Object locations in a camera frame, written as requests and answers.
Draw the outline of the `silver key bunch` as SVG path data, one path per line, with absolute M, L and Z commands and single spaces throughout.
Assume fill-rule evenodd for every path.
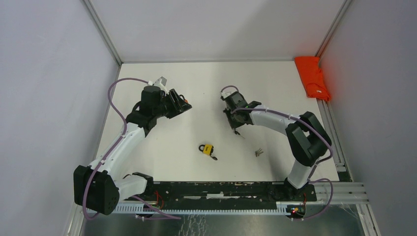
M 259 148 L 258 150 L 256 150 L 255 152 L 255 156 L 256 157 L 259 157 L 261 154 L 263 154 L 264 152 L 263 152 L 263 150 L 261 149 L 261 148 Z

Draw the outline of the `yellow padlock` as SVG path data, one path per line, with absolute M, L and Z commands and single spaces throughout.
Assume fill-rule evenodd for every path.
M 210 144 L 202 144 L 199 145 L 198 150 L 203 153 L 204 155 L 209 156 L 213 160 L 217 161 L 217 157 L 213 156 L 214 146 Z

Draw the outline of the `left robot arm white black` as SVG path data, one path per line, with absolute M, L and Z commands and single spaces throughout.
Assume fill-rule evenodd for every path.
M 138 172 L 123 175 L 122 166 L 159 118 L 171 119 L 191 108 L 174 89 L 144 87 L 140 101 L 123 119 L 119 136 L 97 159 L 87 166 L 78 166 L 73 173 L 74 201 L 82 206 L 85 218 L 91 218 L 88 210 L 109 215 L 121 200 L 135 195 L 145 201 L 154 196 L 151 176 Z

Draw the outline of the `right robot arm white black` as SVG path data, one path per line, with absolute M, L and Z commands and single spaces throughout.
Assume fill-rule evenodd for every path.
M 319 158 L 331 152 L 331 139 L 312 112 L 293 116 L 267 108 L 258 101 L 248 103 L 239 91 L 221 91 L 226 103 L 224 113 L 233 130 L 243 125 L 269 128 L 285 135 L 295 158 L 284 180 L 284 195 L 291 201 L 304 194 L 304 187 L 319 164 Z

